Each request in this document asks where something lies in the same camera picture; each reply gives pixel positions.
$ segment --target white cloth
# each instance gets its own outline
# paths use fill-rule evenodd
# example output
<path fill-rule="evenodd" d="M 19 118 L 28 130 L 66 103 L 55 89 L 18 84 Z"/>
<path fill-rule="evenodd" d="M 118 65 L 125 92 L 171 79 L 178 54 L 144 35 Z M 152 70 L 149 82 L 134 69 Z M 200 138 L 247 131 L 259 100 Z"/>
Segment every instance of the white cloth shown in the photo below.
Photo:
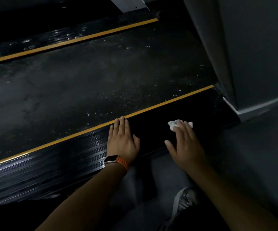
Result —
<path fill-rule="evenodd" d="M 170 130 L 172 130 L 173 131 L 173 127 L 178 127 L 178 121 L 181 121 L 181 122 L 183 122 L 182 120 L 175 120 L 175 121 L 169 121 L 168 122 L 168 125 L 170 126 Z M 190 127 L 192 128 L 193 127 L 193 125 L 192 125 L 192 122 L 188 122 L 188 124 L 190 125 Z"/>

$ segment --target yellow strip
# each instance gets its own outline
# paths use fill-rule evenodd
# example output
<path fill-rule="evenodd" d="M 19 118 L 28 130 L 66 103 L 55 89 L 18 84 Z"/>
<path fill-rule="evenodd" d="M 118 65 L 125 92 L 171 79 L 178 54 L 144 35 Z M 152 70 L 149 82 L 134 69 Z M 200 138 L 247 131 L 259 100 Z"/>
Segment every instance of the yellow strip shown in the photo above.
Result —
<path fill-rule="evenodd" d="M 176 98 L 174 98 L 174 99 L 165 101 L 165 102 L 163 102 L 163 103 L 160 103 L 160 104 L 157 104 L 157 105 L 148 107 L 148 108 L 146 108 L 146 109 L 142 109 L 142 110 L 137 111 L 137 112 L 134 112 L 134 113 L 132 113 L 132 114 L 128 114 L 128 115 L 126 115 L 126 116 L 124 116 L 124 117 L 125 117 L 125 118 L 129 118 L 129 117 L 135 116 L 135 115 L 137 115 L 137 114 L 144 113 L 144 112 L 149 111 L 149 110 L 151 110 L 151 109 L 158 108 L 158 107 L 163 106 L 163 105 L 165 105 L 165 104 L 172 103 L 172 102 L 174 102 L 174 101 L 183 99 L 183 98 L 185 98 L 185 97 L 194 95 L 194 94 L 196 94 L 196 93 L 199 93 L 199 92 L 208 90 L 208 89 L 213 88 L 213 87 L 214 87 L 214 85 L 210 85 L 210 86 L 201 88 L 201 89 L 199 89 L 199 90 L 196 90 L 196 91 L 193 91 L 193 92 L 191 92 L 191 93 L 188 93 L 188 94 L 185 94 L 185 95 L 176 97 Z M 39 147 L 33 148 L 33 149 L 31 149 L 31 150 L 28 150 L 28 151 L 24 151 L 24 152 L 19 153 L 19 154 L 17 154 L 17 155 L 10 156 L 10 157 L 8 157 L 8 158 L 5 158 L 5 159 L 0 160 L 0 164 L 1 164 L 1 163 L 4 163 L 4 162 L 7 162 L 7 161 L 9 161 L 9 160 L 12 160 L 12 159 L 15 159 L 15 158 L 18 158 L 18 157 L 27 155 L 27 154 L 32 153 L 32 152 L 34 152 L 34 151 L 38 151 L 38 150 L 43 149 L 43 148 L 45 148 L 45 147 L 49 147 L 49 146 L 51 146 L 51 145 L 54 145 L 54 144 L 63 142 L 63 141 L 65 141 L 65 140 L 69 140 L 69 139 L 74 138 L 74 137 L 76 137 L 76 136 L 83 135 L 83 134 L 88 133 L 88 132 L 90 132 L 90 131 L 97 130 L 97 129 L 99 129 L 99 128 L 102 128 L 102 127 L 104 127 L 104 126 L 107 126 L 107 125 L 110 125 L 110 124 L 113 124 L 113 123 L 114 123 L 114 120 L 112 120 L 112 121 L 110 121 L 110 122 L 106 122 L 106 123 L 100 124 L 100 125 L 98 125 L 98 126 L 92 127 L 92 128 L 90 128 L 90 129 L 87 129 L 87 130 L 84 130 L 84 131 L 81 131 L 81 132 L 78 132 L 78 133 L 75 133 L 75 134 L 73 134 L 73 135 L 66 136 L 66 137 L 64 137 L 64 138 L 62 138 L 62 139 L 55 140 L 55 141 L 50 142 L 50 143 L 46 143 L 46 144 L 44 144 L 44 145 L 41 145 L 41 146 L 39 146 Z"/>
<path fill-rule="evenodd" d="M 56 48 L 56 47 L 61 47 L 61 46 L 68 45 L 68 44 L 73 44 L 73 43 L 80 42 L 80 41 L 83 41 L 83 40 L 87 40 L 87 39 L 91 39 L 91 38 L 95 38 L 95 37 L 99 37 L 99 36 L 103 36 L 103 35 L 108 35 L 108 34 L 111 34 L 111 33 L 114 33 L 114 32 L 123 31 L 123 30 L 126 30 L 126 29 L 130 29 L 130 28 L 133 28 L 133 27 L 138 27 L 138 26 L 141 26 L 141 25 L 145 25 L 145 24 L 153 23 L 153 22 L 157 22 L 157 21 L 158 21 L 158 19 L 154 18 L 154 19 L 146 20 L 146 21 L 139 22 L 139 23 L 133 23 L 133 24 L 130 24 L 130 25 L 127 25 L 127 26 L 114 28 L 114 29 L 111 29 L 111 30 L 108 30 L 108 31 L 103 31 L 103 32 L 92 34 L 92 35 L 83 36 L 83 37 L 80 37 L 80 38 L 77 38 L 77 39 L 72 39 L 72 40 L 69 40 L 69 41 L 64 41 L 64 42 L 56 43 L 56 44 L 53 44 L 53 45 L 40 47 L 40 48 L 37 48 L 37 49 L 27 50 L 27 51 L 16 53 L 16 54 L 11 54 L 11 55 L 8 55 L 8 56 L 0 57 L 0 62 L 8 60 L 8 59 L 12 59 L 12 58 L 25 56 L 25 55 L 28 55 L 28 54 L 41 52 L 41 51 L 48 50 L 48 49 L 53 49 L 53 48 Z"/>

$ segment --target smartwatch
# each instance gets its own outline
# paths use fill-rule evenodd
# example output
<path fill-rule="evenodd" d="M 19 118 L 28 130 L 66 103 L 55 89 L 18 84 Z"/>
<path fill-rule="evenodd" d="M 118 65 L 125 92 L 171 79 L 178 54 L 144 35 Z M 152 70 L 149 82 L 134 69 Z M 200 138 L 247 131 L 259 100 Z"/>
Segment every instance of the smartwatch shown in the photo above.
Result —
<path fill-rule="evenodd" d="M 123 165 L 125 167 L 126 171 L 128 171 L 128 163 L 119 155 L 107 156 L 104 163 L 109 164 L 109 163 L 116 163 L 116 162 Z"/>

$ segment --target watch band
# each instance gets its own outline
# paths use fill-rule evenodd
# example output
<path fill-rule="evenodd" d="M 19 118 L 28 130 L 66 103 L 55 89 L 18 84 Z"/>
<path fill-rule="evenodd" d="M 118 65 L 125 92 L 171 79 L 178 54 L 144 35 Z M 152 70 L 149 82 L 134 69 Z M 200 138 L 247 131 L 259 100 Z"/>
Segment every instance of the watch band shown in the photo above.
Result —
<path fill-rule="evenodd" d="M 123 160 L 122 157 L 118 156 L 116 161 L 119 162 L 121 165 L 123 165 L 125 167 L 126 171 L 128 171 L 128 168 L 129 168 L 128 163 L 125 160 Z"/>

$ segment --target finger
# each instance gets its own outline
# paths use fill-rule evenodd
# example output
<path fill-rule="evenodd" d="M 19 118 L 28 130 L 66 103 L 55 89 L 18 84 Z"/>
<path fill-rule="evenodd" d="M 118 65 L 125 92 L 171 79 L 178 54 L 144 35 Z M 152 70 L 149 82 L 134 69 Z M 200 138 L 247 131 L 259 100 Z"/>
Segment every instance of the finger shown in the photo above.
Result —
<path fill-rule="evenodd" d="M 170 155 L 172 156 L 172 158 L 175 158 L 175 156 L 177 155 L 175 148 L 173 147 L 172 143 L 169 140 L 165 140 L 164 141 Z"/>
<path fill-rule="evenodd" d="M 125 119 L 125 135 L 130 136 L 130 126 L 127 119 Z"/>
<path fill-rule="evenodd" d="M 176 146 L 180 146 L 185 141 L 185 136 L 183 134 L 183 131 L 179 127 L 173 127 L 173 130 L 176 134 Z"/>
<path fill-rule="evenodd" d="M 113 133 L 114 133 L 114 126 L 111 125 L 109 129 L 108 142 L 111 140 Z"/>
<path fill-rule="evenodd" d="M 119 134 L 120 134 L 120 135 L 124 135 L 124 133 L 125 133 L 125 119 L 124 119 L 124 117 L 122 116 L 122 117 L 120 118 Z"/>
<path fill-rule="evenodd" d="M 191 138 L 191 140 L 195 140 L 196 139 L 196 134 L 193 131 L 193 129 L 190 127 L 190 125 L 187 122 L 185 123 L 185 126 L 186 126 L 187 132 L 188 132 L 189 137 Z"/>
<path fill-rule="evenodd" d="M 135 146 L 136 146 L 137 150 L 139 151 L 140 150 L 140 139 L 135 135 L 133 135 L 133 138 L 134 138 Z"/>
<path fill-rule="evenodd" d="M 114 120 L 114 133 L 113 136 L 116 136 L 119 132 L 119 119 Z"/>
<path fill-rule="evenodd" d="M 187 129 L 186 129 L 185 125 L 181 121 L 177 121 L 177 123 L 178 123 L 178 127 L 181 128 L 181 130 L 183 131 L 183 134 L 186 134 Z"/>

